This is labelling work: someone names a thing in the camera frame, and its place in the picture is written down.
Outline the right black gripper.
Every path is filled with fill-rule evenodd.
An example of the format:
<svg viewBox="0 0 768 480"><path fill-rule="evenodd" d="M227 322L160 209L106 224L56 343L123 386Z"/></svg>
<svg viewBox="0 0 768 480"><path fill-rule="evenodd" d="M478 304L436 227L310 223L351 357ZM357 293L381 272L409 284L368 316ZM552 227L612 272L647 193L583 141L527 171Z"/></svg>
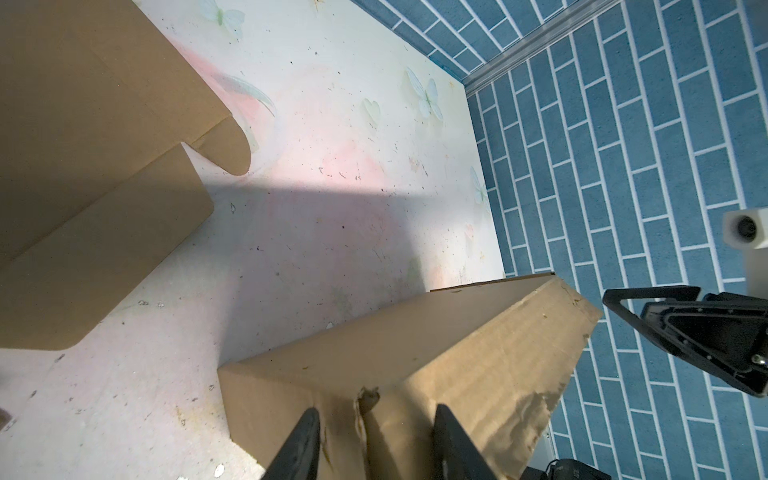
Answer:
<svg viewBox="0 0 768 480"><path fill-rule="evenodd" d="M602 303L640 335L733 388L767 396L767 302L688 285L607 289ZM645 300L640 316L622 302Z"/></svg>

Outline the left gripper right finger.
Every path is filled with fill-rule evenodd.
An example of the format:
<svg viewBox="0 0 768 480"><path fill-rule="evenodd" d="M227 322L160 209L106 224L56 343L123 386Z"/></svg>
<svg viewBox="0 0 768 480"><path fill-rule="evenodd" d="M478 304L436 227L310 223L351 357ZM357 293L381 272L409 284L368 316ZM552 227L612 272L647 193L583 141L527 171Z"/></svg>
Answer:
<svg viewBox="0 0 768 480"><path fill-rule="evenodd" d="M496 480L494 472L445 404L436 407L432 445L434 479Z"/></svg>

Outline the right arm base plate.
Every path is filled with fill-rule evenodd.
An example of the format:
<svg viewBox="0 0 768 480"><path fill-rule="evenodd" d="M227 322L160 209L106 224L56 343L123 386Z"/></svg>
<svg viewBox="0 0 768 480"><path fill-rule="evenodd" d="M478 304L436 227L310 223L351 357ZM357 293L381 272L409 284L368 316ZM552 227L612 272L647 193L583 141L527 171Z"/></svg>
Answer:
<svg viewBox="0 0 768 480"><path fill-rule="evenodd" d="M611 480L612 477L575 459L552 460L544 470L527 467L521 480Z"/></svg>

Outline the cardboard box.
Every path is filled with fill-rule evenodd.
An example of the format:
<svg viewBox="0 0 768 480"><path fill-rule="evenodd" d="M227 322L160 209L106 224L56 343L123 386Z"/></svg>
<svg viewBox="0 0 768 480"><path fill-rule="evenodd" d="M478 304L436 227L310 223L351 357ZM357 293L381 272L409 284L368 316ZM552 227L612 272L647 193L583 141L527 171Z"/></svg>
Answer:
<svg viewBox="0 0 768 480"><path fill-rule="evenodd" d="M516 479L600 317L553 274L434 290L220 367L230 436L268 466L315 408L320 478L429 479L446 405Z"/></svg>
<svg viewBox="0 0 768 480"><path fill-rule="evenodd" d="M1 344L81 341L212 213L230 110L129 1L1 5Z"/></svg>

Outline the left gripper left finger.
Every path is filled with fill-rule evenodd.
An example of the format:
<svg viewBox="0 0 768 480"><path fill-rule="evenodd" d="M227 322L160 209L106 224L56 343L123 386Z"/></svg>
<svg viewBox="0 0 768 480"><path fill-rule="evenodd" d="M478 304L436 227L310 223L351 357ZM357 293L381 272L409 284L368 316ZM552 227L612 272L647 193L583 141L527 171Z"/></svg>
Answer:
<svg viewBox="0 0 768 480"><path fill-rule="evenodd" d="M301 415L262 480L316 480L320 444L319 411L310 407Z"/></svg>

